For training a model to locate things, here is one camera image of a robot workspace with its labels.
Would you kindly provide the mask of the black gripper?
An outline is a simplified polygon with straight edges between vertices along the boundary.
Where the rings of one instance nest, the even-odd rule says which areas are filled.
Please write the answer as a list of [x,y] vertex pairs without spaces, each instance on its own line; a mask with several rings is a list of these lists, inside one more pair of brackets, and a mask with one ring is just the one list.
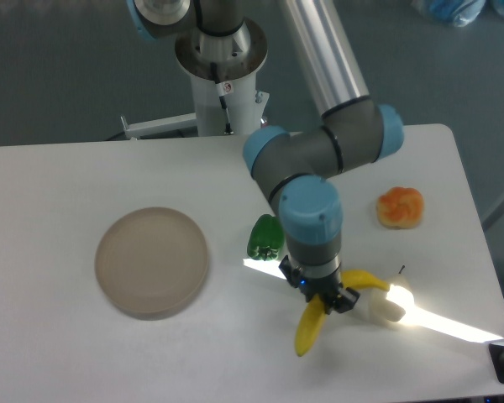
[[324,302],[326,314],[344,314],[354,309],[360,293],[352,288],[342,288],[340,265],[340,258],[333,258],[320,265],[305,265],[285,256],[278,268],[288,284],[297,288],[307,301],[319,296]]

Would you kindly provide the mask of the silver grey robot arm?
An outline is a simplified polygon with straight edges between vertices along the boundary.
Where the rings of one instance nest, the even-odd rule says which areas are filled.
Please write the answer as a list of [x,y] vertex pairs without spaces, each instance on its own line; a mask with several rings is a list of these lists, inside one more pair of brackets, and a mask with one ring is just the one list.
[[281,4],[322,118],[298,134],[261,124],[268,96],[256,76],[267,40],[240,1],[130,1],[128,8],[145,38],[175,36],[194,112],[127,127],[126,136],[188,122],[201,136],[245,136],[244,161],[285,234],[280,269],[287,282],[307,299],[318,297],[326,311],[351,310],[359,295],[341,277],[343,213],[330,178],[396,153],[404,133],[396,110],[370,98],[333,3]]

